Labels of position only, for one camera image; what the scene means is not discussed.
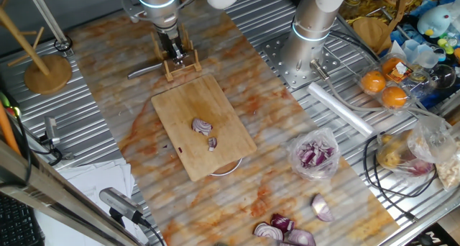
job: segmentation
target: metal mounting plate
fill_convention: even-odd
[[[262,44],[262,50],[267,54],[269,58],[269,65],[272,65],[276,68],[277,74],[280,75],[280,78],[286,82],[286,85],[291,89],[297,89],[301,86],[311,82],[318,77],[315,71],[312,71],[313,74],[303,76],[301,74],[290,73],[286,67],[282,64],[280,51],[281,47],[284,45],[286,40],[289,37],[289,33],[283,34],[275,39],[272,39],[268,42]],[[323,51],[323,69],[328,72],[340,67],[340,61],[336,57],[331,55],[326,49]]]

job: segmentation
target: chopped red onion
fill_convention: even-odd
[[[315,213],[316,217],[320,219],[323,222],[332,222],[335,220],[334,216],[332,215],[331,209],[329,208],[328,204],[326,203],[326,200],[324,200],[324,197],[317,193],[315,198],[313,199],[311,203],[311,208],[313,209],[313,212]]]
[[[282,216],[281,214],[273,214],[272,221],[270,221],[270,224],[273,227],[280,229],[283,233],[289,232],[290,230],[294,229],[294,222]]]
[[[272,238],[274,240],[281,242],[285,239],[285,236],[280,229],[271,227],[266,222],[261,222],[256,226],[256,229],[254,230],[254,235],[258,237]]]
[[[193,119],[193,122],[192,122],[192,129],[195,132],[199,132],[200,134],[208,136],[209,133],[211,133],[213,126],[209,124],[208,122],[195,118]]]
[[[294,229],[288,236],[287,240],[301,246],[316,246],[313,234],[310,232]]]
[[[412,166],[408,168],[408,171],[412,173],[415,177],[423,176],[427,173],[430,173],[433,170],[433,164],[427,163],[424,160],[411,160]]]
[[[297,156],[304,168],[313,168],[328,160],[334,154],[334,148],[330,147],[327,142],[312,141],[298,147]]]
[[[215,137],[211,137],[208,139],[209,151],[212,152],[217,147],[217,139]]]

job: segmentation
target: clear plastic bag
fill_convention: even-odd
[[[450,160],[436,164],[439,180],[445,190],[456,188],[460,184],[460,144],[457,142],[457,151]]]
[[[402,177],[427,176],[433,164],[418,159],[410,151],[408,138],[412,133],[406,130],[398,135],[380,135],[378,141],[382,147],[377,151],[377,162]]]
[[[421,117],[414,129],[397,135],[380,135],[377,161],[400,177],[426,177],[434,163],[450,159],[456,144],[438,117]]]
[[[429,163],[450,160],[457,146],[440,117],[419,117],[413,133],[408,138],[408,147],[417,157]]]
[[[330,128],[299,135],[287,142],[286,148],[291,168],[302,178],[330,179],[339,166],[339,145]]]

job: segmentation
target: plastic wrap roll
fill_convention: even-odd
[[[311,96],[318,99],[322,104],[326,105],[330,110],[339,115],[343,120],[349,123],[354,129],[360,132],[365,137],[375,135],[375,129],[367,124],[361,117],[353,113],[348,107],[344,106],[340,101],[335,99],[331,94],[327,93],[318,84],[312,83],[307,88]]]

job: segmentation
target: blue plush toy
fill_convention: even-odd
[[[418,20],[417,29],[419,33],[434,38],[444,34],[450,24],[451,13],[443,7],[436,7],[427,11]]]

